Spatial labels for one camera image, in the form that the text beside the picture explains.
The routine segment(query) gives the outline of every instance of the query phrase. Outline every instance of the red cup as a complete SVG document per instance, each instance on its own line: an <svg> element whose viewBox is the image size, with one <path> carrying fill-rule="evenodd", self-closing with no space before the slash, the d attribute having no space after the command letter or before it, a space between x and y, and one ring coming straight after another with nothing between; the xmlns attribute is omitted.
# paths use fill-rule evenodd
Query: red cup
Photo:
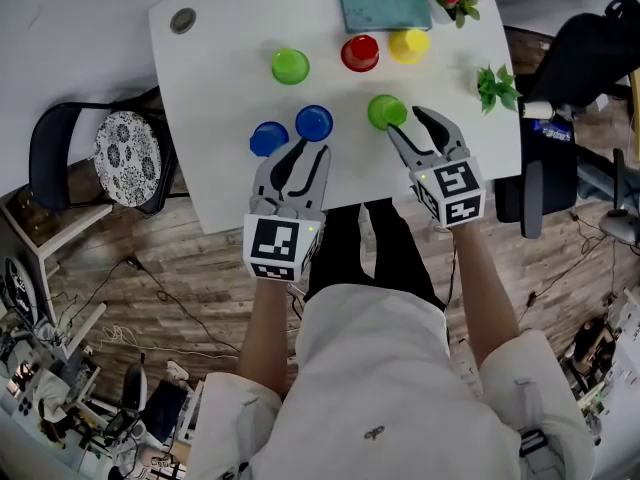
<svg viewBox="0 0 640 480"><path fill-rule="evenodd" d="M371 36L356 36L342 47L342 62L351 71L371 71L378 64L379 58L378 42Z"/></svg>

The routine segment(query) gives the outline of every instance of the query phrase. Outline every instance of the green cup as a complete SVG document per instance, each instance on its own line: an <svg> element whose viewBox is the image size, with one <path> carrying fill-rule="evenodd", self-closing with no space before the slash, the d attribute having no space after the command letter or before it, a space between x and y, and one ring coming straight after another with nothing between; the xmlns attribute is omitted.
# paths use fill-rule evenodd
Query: green cup
<svg viewBox="0 0 640 480"><path fill-rule="evenodd" d="M309 59L298 50L281 48L271 58L271 71L281 84L296 85L309 74Z"/></svg>
<svg viewBox="0 0 640 480"><path fill-rule="evenodd" d="M407 120L407 107L390 94L380 94L373 98L367 110L369 122L378 130L385 131L393 124L400 126Z"/></svg>

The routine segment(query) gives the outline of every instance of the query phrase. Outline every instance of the yellow cup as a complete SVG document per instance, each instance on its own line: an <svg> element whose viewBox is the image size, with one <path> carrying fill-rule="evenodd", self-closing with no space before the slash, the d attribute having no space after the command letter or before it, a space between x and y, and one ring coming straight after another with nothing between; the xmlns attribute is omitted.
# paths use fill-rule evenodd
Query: yellow cup
<svg viewBox="0 0 640 480"><path fill-rule="evenodd" d="M394 32L389 39L391 56L401 64L416 64L431 46L424 30L412 28Z"/></svg>

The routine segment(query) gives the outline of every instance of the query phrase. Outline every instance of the white table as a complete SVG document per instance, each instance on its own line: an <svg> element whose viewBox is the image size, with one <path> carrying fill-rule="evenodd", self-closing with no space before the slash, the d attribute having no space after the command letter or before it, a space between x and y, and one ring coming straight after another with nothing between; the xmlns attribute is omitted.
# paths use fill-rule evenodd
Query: white table
<svg viewBox="0 0 640 480"><path fill-rule="evenodd" d="M160 1L0 0L0 196L28 182L31 133L48 107L157 84L147 11ZM93 153L99 122L83 117L70 164Z"/></svg>
<svg viewBox="0 0 640 480"><path fill-rule="evenodd" d="M196 11L193 28L174 34L176 11ZM372 34L381 47L378 66L354 73L340 60L344 33L339 0L165 0L150 10L156 70L189 192L205 233L242 225L260 160L248 140L263 121L281 122L297 138L297 112L308 104L328 108L334 130L325 141L332 163L324 208L409 192L408 173L384 132L367 120L376 94L407 105L433 108L456 122L486 180L520 173L518 116L500 105L485 117L471 93L471 77L489 62L507 64L509 50L494 0L482 0L479 22L434 26L423 62L400 65L390 58L387 33ZM271 54L280 46L305 52L307 80L275 82ZM405 132L426 149L426 130L410 117ZM308 147L290 180L302 186L313 151Z"/></svg>

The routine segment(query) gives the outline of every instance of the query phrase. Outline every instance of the black chair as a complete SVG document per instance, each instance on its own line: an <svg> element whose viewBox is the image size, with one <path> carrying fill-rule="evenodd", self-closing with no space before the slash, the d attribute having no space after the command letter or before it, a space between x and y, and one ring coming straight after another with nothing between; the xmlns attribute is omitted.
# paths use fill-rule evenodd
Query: black chair
<svg viewBox="0 0 640 480"><path fill-rule="evenodd" d="M48 109L38 120L31 136L29 150L29 188L33 199L51 211L113 203L104 191L84 202L72 202L69 194L67 157L73 130L83 110L132 111L141 115L153 130L162 169L155 194L136 208L145 215L155 215L170 197L189 197L188 193L170 194L178 158L171 139L164 110L149 108L147 103L160 101L160 89L155 87L141 96L114 103L60 103Z"/></svg>
<svg viewBox="0 0 640 480"><path fill-rule="evenodd" d="M585 107L639 66L640 3L614 0L605 16L580 14L567 21L536 72L517 77L516 85L521 103ZM546 137L534 130L533 120L521 119L522 174L495 182L498 220L520 222L526 238L540 236L543 215L575 204L577 158L593 159L577 148L570 121L555 116L552 122L568 128L570 139Z"/></svg>

